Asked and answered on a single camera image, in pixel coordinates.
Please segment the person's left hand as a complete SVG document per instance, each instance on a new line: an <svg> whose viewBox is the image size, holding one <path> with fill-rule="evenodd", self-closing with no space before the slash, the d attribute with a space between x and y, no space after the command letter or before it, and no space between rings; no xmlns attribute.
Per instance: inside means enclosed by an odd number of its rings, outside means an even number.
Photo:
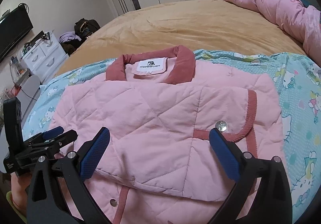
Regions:
<svg viewBox="0 0 321 224"><path fill-rule="evenodd" d="M18 176L15 172L11 174L11 196L14 207L24 216L27 213L28 195L25 189L30 185L32 173L27 172Z"/></svg>

